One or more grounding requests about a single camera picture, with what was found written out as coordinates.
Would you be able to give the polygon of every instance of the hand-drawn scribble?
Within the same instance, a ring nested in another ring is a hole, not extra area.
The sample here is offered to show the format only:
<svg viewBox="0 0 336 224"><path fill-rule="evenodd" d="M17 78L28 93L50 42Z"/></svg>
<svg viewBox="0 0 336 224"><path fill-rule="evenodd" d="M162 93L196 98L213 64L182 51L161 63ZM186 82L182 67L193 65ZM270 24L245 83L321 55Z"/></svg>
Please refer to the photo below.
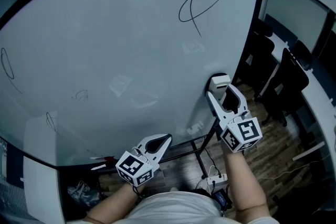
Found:
<svg viewBox="0 0 336 224"><path fill-rule="evenodd" d="M78 100L88 100L89 99L89 93L88 93L88 90L81 90L79 92L76 93L75 95L75 99L78 99Z"/></svg>
<svg viewBox="0 0 336 224"><path fill-rule="evenodd" d="M9 70L6 69L5 67L5 63L4 63L4 59L7 60L7 65L9 66L10 68L10 73ZM8 55L7 55L7 52L6 52L6 49L5 48L1 48L1 65L2 65L2 68L4 69L5 73L6 73L6 76L9 80L9 82L13 85L13 87L19 92L22 94L22 92L15 87L15 85L13 84L12 80L14 80L14 73L13 73L13 70L12 70L12 66L11 66L11 63L9 62L9 58L8 58Z"/></svg>
<svg viewBox="0 0 336 224"><path fill-rule="evenodd" d="M200 14L198 14L198 15L196 15L196 16L193 16L193 12L192 12L192 4L193 4L193 0L190 0L190 5L189 5L189 6L190 6L190 16L191 16L191 18L188 19L188 20L181 20L180 14L181 14L181 10L182 10L183 6L188 2L188 0L186 0L186 1L183 3L183 5L181 6L181 8L180 8L180 11L179 11L179 20L180 20L181 22L183 22L183 23L184 23L184 22L189 22L190 20L192 20L193 23L194 23L194 26L196 27L196 30L197 30L198 34L200 35L200 37L202 37L202 35L201 35L201 33L200 33L200 31L199 31L199 29L198 29L198 27L197 27L197 25L196 25L194 19L197 18L199 15L205 13L208 9L210 9L210 8L211 8L213 5L215 5L218 1L219 1L219 0L216 0L216 2L215 2L214 4L212 4L209 8L207 8L205 11L201 12Z"/></svg>
<svg viewBox="0 0 336 224"><path fill-rule="evenodd" d="M47 122L49 128L57 133L56 126L55 126L54 121L53 121L52 117L50 116L49 112L46 113L46 117L47 117L46 122Z"/></svg>

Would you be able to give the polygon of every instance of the white cable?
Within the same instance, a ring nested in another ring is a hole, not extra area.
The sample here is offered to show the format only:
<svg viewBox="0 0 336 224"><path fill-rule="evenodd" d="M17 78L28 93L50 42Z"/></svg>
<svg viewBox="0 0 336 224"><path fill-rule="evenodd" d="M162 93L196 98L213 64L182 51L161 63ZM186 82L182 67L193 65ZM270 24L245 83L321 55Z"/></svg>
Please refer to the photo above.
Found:
<svg viewBox="0 0 336 224"><path fill-rule="evenodd" d="M208 172L208 176L211 176L211 175L210 175L210 171L211 171L211 168L212 168L212 167L215 167L215 168L216 168L215 165L210 166L210 168L209 168L209 172Z"/></svg>
<svg viewBox="0 0 336 224"><path fill-rule="evenodd" d="M320 161L322 161L322 160L328 158L329 156L330 156L330 154L329 154L328 156L324 157L323 159L320 159L320 160L318 160L318 161L312 161L312 162L310 162L309 164L311 164L311 163L318 163L318 162L320 162ZM284 173L282 173L281 175L279 175L279 176L277 176L277 177L260 177L260 178L258 178L258 180L260 180L260 179L273 179L273 180L275 180L275 179L281 177L281 176L284 175L284 174L290 174L290 173L293 173L294 171L296 171L296 170L298 170L298 169L301 169L301 168L304 168L304 167L306 167L306 166L309 165L309 164L302 165L301 167L296 168L296 169L294 169L294 170L292 170L292 171L284 172Z"/></svg>

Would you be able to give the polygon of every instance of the person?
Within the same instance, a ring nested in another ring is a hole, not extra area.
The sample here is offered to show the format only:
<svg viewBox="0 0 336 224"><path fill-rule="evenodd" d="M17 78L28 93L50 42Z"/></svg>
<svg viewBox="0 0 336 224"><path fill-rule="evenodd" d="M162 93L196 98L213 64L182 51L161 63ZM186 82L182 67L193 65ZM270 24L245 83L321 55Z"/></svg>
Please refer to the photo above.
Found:
<svg viewBox="0 0 336 224"><path fill-rule="evenodd" d="M266 195L243 154L229 152L223 143L222 148L236 221L221 216L220 205L206 192L208 184L203 179L194 192L156 194L141 201L130 213L138 195L130 184L125 184L92 208L81 224L279 224L270 216ZM145 184L139 186L138 192L144 187Z"/></svg>

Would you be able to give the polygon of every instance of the white table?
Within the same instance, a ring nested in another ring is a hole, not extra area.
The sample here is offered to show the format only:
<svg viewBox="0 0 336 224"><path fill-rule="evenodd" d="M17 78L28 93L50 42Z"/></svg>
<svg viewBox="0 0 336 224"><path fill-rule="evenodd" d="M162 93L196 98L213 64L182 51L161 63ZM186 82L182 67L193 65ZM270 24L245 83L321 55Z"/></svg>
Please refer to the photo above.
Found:
<svg viewBox="0 0 336 224"><path fill-rule="evenodd" d="M261 91L260 95L263 95L265 89L267 88L269 81L272 77L274 77L276 71L279 68L279 64L281 63L282 52L283 49L289 48L287 43L283 42L276 34L273 33L270 40L274 43L274 50L272 52L272 56L277 61L277 66L274 69L271 77L267 81L265 87ZM325 143L329 149L330 156L332 159L333 170L334 170L334 178L336 171L336 135L334 132L334 128L336 126L336 109L333 107L329 97L325 93L323 87L316 79L316 77L312 73L312 69L308 71L304 71L309 79L309 83L307 87L305 87L301 94L306 101L309 109L311 110L313 116L315 117L316 122L319 124L321 132L324 136Z"/></svg>

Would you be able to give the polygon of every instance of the person's right arm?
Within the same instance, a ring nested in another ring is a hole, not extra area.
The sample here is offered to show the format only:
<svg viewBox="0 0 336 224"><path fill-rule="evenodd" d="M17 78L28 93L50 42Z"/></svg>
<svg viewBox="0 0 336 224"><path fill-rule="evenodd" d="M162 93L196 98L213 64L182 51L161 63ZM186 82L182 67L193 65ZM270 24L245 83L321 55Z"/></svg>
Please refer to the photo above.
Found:
<svg viewBox="0 0 336 224"><path fill-rule="evenodd" d="M224 144L222 147L231 195L236 208L236 220L249 223L257 218L270 217L266 195L248 167L243 154L229 152Z"/></svg>

